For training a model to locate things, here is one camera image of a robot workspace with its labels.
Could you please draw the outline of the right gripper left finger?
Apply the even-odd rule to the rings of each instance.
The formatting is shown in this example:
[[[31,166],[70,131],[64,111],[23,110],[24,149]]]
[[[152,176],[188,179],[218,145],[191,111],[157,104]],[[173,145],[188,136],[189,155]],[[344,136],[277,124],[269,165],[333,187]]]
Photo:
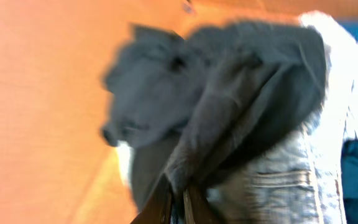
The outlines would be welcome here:
[[[145,207],[131,224],[170,224],[173,196],[169,181],[162,175]]]

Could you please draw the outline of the black t-shirt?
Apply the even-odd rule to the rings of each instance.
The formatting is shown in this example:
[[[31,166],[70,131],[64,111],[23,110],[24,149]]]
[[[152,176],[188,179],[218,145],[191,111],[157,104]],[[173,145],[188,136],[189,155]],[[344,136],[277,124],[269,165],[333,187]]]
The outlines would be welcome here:
[[[324,98],[324,44],[313,29],[264,22],[187,38],[135,26],[104,83],[114,101],[103,137],[132,149],[142,209],[162,174],[175,195],[220,182],[299,126]]]

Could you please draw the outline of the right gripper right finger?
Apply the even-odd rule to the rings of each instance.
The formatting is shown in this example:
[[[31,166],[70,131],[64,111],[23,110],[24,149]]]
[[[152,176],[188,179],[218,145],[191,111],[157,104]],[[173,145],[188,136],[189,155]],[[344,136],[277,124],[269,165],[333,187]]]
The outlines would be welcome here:
[[[220,224],[209,207],[206,197],[196,185],[189,185],[183,193],[186,224]]]

